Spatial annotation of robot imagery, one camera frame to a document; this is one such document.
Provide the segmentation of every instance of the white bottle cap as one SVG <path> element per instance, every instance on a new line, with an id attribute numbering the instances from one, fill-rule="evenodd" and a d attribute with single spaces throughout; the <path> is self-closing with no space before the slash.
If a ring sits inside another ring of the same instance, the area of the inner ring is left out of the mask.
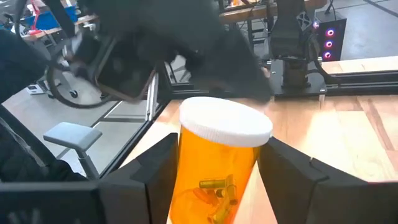
<path id="1" fill-rule="evenodd" d="M 258 147 L 272 136 L 272 122 L 266 115 L 219 98 L 184 100 L 180 106 L 180 123 L 203 139 L 228 146 Z"/>

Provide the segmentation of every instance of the blue object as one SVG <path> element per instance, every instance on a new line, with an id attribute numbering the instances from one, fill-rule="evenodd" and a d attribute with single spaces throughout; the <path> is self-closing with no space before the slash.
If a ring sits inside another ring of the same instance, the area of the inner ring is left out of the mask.
<path id="1" fill-rule="evenodd" d="M 69 18 L 72 22 L 77 22 L 77 15 L 75 13 L 76 7 L 70 6 L 66 7 L 65 11 L 67 12 Z M 33 26 L 33 22 L 35 20 L 35 16 L 26 17 L 25 19 L 26 24 L 29 26 Z M 51 12 L 43 12 L 39 15 L 37 19 L 36 28 L 39 30 L 49 30 L 53 28 L 60 27 L 57 20 L 55 20 L 53 14 Z"/>

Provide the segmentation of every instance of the wooden table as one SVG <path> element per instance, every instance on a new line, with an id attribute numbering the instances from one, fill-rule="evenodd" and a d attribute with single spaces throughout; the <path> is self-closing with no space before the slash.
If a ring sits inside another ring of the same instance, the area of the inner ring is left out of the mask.
<path id="1" fill-rule="evenodd" d="M 327 62 L 323 67 L 338 73 L 398 70 L 398 57 Z M 322 107 L 310 100 L 268 105 L 237 101 L 268 115 L 274 136 L 309 156 L 364 180 L 398 180 L 398 96 L 326 97 Z M 180 103 L 173 100 L 167 105 L 123 165 L 168 133 L 179 133 Z M 277 223 L 257 165 L 235 223 Z"/>
<path id="2" fill-rule="evenodd" d="M 79 20 L 77 22 L 75 22 L 75 25 L 77 26 L 79 24 L 92 21 L 93 19 L 96 19 L 96 18 L 97 18 L 97 16 L 83 16 L 83 17 L 79 18 Z M 25 35 L 22 38 L 24 40 L 33 41 L 33 40 L 40 39 L 40 38 L 44 37 L 45 35 L 50 35 L 50 34 L 58 32 L 58 31 L 61 31 L 60 27 L 45 30 L 43 32 L 39 32 L 38 34 L 34 34 L 34 35 Z"/>
<path id="3" fill-rule="evenodd" d="M 327 0 L 305 0 L 305 7 L 308 11 L 322 8 L 327 3 Z M 277 4 L 270 5 L 270 12 L 273 16 L 278 13 Z M 224 24 L 231 24 L 234 22 L 246 21 L 249 19 L 263 19 L 267 17 L 266 6 L 256 6 L 254 9 L 239 9 L 232 12 L 224 12 L 220 14 L 221 22 Z"/>

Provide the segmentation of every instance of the gray chair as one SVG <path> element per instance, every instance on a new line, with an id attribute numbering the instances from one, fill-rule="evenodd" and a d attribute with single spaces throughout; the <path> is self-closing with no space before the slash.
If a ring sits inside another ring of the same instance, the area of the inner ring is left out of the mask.
<path id="1" fill-rule="evenodd" d="M 62 122 L 47 131 L 44 140 L 76 150 L 79 162 L 88 179 L 100 177 L 93 161 L 86 151 L 102 136 L 102 132 L 94 128 Z"/>

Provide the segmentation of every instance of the office chair wheel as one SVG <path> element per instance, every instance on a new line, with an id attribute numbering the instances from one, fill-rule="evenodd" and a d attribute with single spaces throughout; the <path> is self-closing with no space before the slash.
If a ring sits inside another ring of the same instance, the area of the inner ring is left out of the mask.
<path id="1" fill-rule="evenodd" d="M 79 94 L 77 93 L 76 90 L 71 90 L 71 91 L 69 91 L 69 93 L 70 93 L 70 96 L 74 99 L 76 99 L 79 96 Z"/>

